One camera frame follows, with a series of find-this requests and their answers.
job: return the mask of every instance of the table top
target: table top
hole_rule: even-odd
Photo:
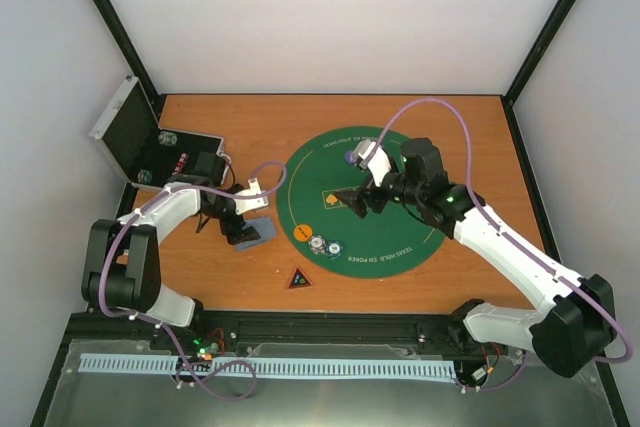
[[[395,95],[170,95],[162,127],[225,137],[238,180],[272,159],[286,162],[306,141],[350,125],[384,126],[416,96]],[[471,132],[474,190],[534,245],[541,240],[500,98],[448,96]],[[394,125],[409,137],[429,137],[440,149],[449,178],[464,182],[465,143],[455,117],[437,104],[414,107]],[[270,167],[263,188],[275,184]],[[140,192],[137,204],[151,198]],[[195,234],[188,219],[160,246],[163,282],[201,300],[207,309],[330,312],[448,313],[471,298],[508,307],[528,307],[524,296],[474,252],[445,240],[425,263],[384,279],[356,279],[329,272],[296,251],[283,234],[275,196],[266,212],[278,234],[270,242],[236,252],[212,220]],[[312,287],[287,289],[296,267]]]

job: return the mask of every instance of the black metal frame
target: black metal frame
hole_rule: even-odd
[[[549,220],[542,204],[540,191],[535,181],[535,176],[529,162],[513,107],[575,1],[576,0],[558,0],[556,2],[551,14],[544,24],[544,27],[540,31],[522,66],[516,74],[509,90],[501,96],[505,118],[511,132],[511,137],[520,162],[520,167],[527,186],[529,198],[533,206],[534,215],[545,251],[556,260],[560,260],[559,252],[551,232]],[[94,3],[129,63],[133,74],[140,78],[141,84],[149,97],[149,100],[154,106],[154,110],[159,115],[162,111],[166,95],[158,94],[158,91],[153,85],[153,82],[138,56],[131,39],[118,18],[111,1],[94,0]],[[125,214],[131,210],[133,201],[135,200],[136,191],[137,189],[131,185],[127,185],[118,208],[118,215]],[[369,341],[370,343],[402,345],[408,349],[415,349],[416,352],[420,352],[420,349],[422,349],[422,353],[425,353],[425,344],[421,344],[418,340],[421,332],[420,329],[424,331],[427,324],[435,322],[434,325],[437,325],[438,322],[445,318],[445,316],[413,316],[401,314],[325,315],[291,314],[283,312],[270,314],[257,312],[205,312],[205,316],[207,316],[210,321],[224,323],[227,326],[227,330],[234,329],[235,326],[237,331],[242,328],[241,325],[245,325],[243,335],[237,337],[240,345],[231,345],[232,348],[236,349],[241,349],[245,344],[250,346],[252,343],[268,341],[270,338],[279,338],[280,341],[283,341],[284,339],[289,342],[304,342],[305,340],[309,341],[309,339],[312,338],[318,342],[331,340],[332,343],[341,341],[348,343],[353,342],[353,338],[355,336],[359,338],[360,341],[365,339],[365,343]],[[309,324],[313,324],[312,329],[308,329]],[[384,335],[381,334],[380,329],[377,327],[380,324],[384,325],[385,329],[387,329]],[[155,333],[155,335],[156,341],[162,343],[163,341],[157,336],[157,333]],[[53,397],[71,340],[85,338],[149,339],[150,337],[154,338],[153,336],[153,327],[141,322],[108,319],[101,315],[90,313],[73,314],[60,344],[60,349],[51,369],[51,375],[49,376],[49,380],[45,386],[42,398],[40,399],[32,426],[44,425],[49,404]],[[474,359],[474,356],[462,358],[455,352],[446,351],[447,347],[441,345],[438,348],[445,349],[445,352],[448,352],[450,355],[449,358],[455,358],[457,361],[473,361]],[[616,384],[613,380],[611,369],[607,364],[599,363],[598,371],[600,372],[601,380],[616,423],[619,426],[630,425]]]

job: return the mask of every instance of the gray floor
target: gray floor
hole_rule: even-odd
[[[47,426],[555,426],[615,425],[595,369],[562,379],[528,367],[512,386],[460,394],[415,381],[262,380],[250,399],[222,403],[199,389],[176,390],[169,376],[82,374],[81,352],[127,352],[130,343],[78,344],[69,354]],[[502,363],[497,377],[510,373]],[[245,379],[211,384],[240,393]]]

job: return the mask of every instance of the white wall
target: white wall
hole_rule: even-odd
[[[161,92],[506,92],[556,0],[112,0]]]
[[[515,110],[563,261],[613,284],[640,347],[638,32],[638,0],[578,0]],[[640,357],[613,372],[640,425]]]
[[[123,184],[87,132],[128,73],[91,0],[0,0],[0,425],[29,425],[92,222]]]

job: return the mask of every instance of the yellow spade symbol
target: yellow spade symbol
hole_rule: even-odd
[[[338,203],[338,199],[335,195],[333,194],[329,194],[327,196],[327,200],[326,200],[327,204],[329,204],[331,207],[333,207],[335,204]]]

